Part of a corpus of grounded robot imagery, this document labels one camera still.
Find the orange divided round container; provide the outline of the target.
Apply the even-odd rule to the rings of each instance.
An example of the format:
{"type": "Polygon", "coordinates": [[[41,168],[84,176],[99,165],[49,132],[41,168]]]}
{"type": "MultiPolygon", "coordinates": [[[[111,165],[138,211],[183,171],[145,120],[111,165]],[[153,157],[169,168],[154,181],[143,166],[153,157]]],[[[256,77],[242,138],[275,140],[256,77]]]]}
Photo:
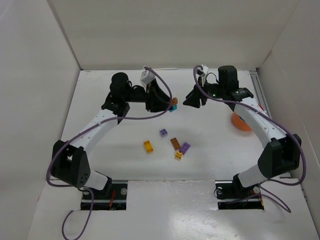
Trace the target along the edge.
{"type": "Polygon", "coordinates": [[[231,116],[232,124],[243,132],[263,132],[266,124],[259,115],[261,108],[258,104],[236,104],[231,116]]]}

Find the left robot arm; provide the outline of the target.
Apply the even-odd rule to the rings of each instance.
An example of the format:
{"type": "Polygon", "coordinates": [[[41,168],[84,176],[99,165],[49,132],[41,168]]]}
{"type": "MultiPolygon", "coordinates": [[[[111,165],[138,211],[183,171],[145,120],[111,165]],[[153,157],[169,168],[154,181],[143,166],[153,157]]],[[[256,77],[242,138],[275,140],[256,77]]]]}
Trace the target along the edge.
{"type": "Polygon", "coordinates": [[[111,77],[109,93],[97,115],[76,136],[67,141],[58,140],[52,149],[52,160],[46,172],[64,182],[63,187],[75,187],[86,192],[97,191],[107,196],[112,189],[112,179],[92,170],[88,156],[96,144],[122,120],[129,120],[130,103],[144,103],[152,118],[164,115],[172,109],[173,96],[165,94],[157,81],[162,78],[152,69],[145,68],[141,74],[142,85],[133,85],[124,72],[111,77]]]}

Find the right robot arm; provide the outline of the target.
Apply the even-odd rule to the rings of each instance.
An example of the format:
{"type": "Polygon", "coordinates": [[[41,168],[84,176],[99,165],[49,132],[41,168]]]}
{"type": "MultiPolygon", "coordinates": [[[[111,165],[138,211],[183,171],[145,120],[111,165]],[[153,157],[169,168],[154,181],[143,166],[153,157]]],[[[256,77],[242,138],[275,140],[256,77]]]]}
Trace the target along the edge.
{"type": "Polygon", "coordinates": [[[236,174],[227,189],[240,195],[264,181],[296,170],[303,155],[300,137],[271,119],[253,93],[239,86],[238,71],[234,66],[219,67],[216,83],[209,83],[208,75],[209,68],[205,65],[193,68],[195,86],[183,105],[200,108],[208,99],[226,104],[252,129],[263,147],[257,163],[236,174]]]}

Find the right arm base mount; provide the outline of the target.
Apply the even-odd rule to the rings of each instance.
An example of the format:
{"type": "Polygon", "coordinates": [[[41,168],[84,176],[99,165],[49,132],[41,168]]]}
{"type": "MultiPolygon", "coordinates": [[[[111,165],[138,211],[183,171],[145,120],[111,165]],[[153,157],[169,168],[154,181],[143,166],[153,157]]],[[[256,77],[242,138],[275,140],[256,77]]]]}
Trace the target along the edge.
{"type": "Polygon", "coordinates": [[[232,180],[217,180],[213,194],[219,210],[264,210],[259,185],[243,187],[238,174],[232,180]]]}

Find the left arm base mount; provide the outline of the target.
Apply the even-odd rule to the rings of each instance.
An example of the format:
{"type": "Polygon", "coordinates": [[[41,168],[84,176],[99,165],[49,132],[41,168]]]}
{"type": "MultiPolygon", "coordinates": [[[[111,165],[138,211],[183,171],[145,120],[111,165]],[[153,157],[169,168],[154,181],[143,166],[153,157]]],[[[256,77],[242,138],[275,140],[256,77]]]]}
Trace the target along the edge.
{"type": "Polygon", "coordinates": [[[113,181],[109,176],[94,171],[85,188],[93,192],[94,211],[124,211],[127,208],[128,181],[113,181]]]}

